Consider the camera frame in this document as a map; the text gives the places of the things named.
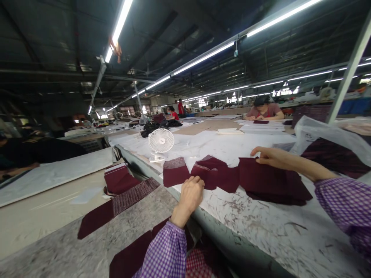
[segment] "fan base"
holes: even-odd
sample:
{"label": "fan base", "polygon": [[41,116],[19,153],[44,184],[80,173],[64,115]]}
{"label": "fan base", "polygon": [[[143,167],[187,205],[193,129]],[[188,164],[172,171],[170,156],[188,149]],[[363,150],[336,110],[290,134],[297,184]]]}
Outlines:
{"label": "fan base", "polygon": [[164,161],[166,159],[166,157],[164,155],[159,156],[158,153],[157,154],[151,153],[151,154],[154,155],[154,156],[150,157],[150,163],[161,162],[161,161]]}

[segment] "white electric fan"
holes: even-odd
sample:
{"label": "white electric fan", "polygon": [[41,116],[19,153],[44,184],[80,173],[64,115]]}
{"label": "white electric fan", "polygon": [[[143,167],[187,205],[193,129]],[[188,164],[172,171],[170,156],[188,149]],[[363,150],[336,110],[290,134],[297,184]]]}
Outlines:
{"label": "white electric fan", "polygon": [[174,146],[174,135],[168,130],[159,128],[148,136],[148,145],[155,152],[150,157],[150,162],[160,162],[165,160],[163,153],[169,151]]}

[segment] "fan grille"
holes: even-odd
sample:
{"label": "fan grille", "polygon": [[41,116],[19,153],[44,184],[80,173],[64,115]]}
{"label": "fan grille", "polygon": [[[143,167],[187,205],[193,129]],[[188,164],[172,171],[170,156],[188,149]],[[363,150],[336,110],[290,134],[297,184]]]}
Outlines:
{"label": "fan grille", "polygon": [[148,137],[150,148],[157,153],[165,153],[174,145],[174,135],[168,130],[159,128]]}

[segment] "gray table surface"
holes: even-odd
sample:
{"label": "gray table surface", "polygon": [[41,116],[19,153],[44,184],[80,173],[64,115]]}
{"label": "gray table surface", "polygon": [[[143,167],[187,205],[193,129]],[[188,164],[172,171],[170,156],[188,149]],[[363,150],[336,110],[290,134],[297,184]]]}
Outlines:
{"label": "gray table surface", "polygon": [[79,218],[0,261],[0,277],[108,277],[113,257],[169,217],[176,204],[160,186],[82,240]]}

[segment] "worker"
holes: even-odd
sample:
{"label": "worker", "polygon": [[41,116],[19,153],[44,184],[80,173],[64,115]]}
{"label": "worker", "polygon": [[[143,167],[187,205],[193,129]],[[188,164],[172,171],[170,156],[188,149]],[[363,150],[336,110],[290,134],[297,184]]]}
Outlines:
{"label": "worker", "polygon": [[173,107],[174,107],[174,111],[179,115],[179,108],[178,108],[178,101],[177,100],[174,101]]}
{"label": "worker", "polygon": [[167,119],[168,120],[179,120],[178,114],[175,112],[173,106],[168,106],[166,108],[167,113],[170,115]]}
{"label": "worker", "polygon": [[179,99],[178,110],[179,110],[179,117],[180,118],[184,118],[185,113],[184,113],[184,108],[183,108],[183,103],[182,103],[182,99],[181,98]]}
{"label": "worker", "polygon": [[[322,165],[281,149],[256,147],[259,164],[297,171],[315,185],[320,205],[335,224],[350,237],[353,248],[371,263],[371,188],[357,180],[340,177]],[[185,277],[187,241],[183,230],[203,199],[205,183],[191,176],[183,185],[179,203],[170,221],[147,249],[142,267],[134,277]]]}
{"label": "worker", "polygon": [[250,121],[255,120],[281,120],[285,115],[276,103],[269,103],[270,96],[261,96],[256,98],[254,108],[245,116]]}
{"label": "worker", "polygon": [[0,173],[15,176],[41,163],[61,161],[86,153],[78,144],[51,137],[8,139],[0,136]]}
{"label": "worker", "polygon": [[91,127],[92,126],[92,123],[85,118],[81,118],[80,121],[82,123],[84,123],[84,126],[86,126],[86,127]]}

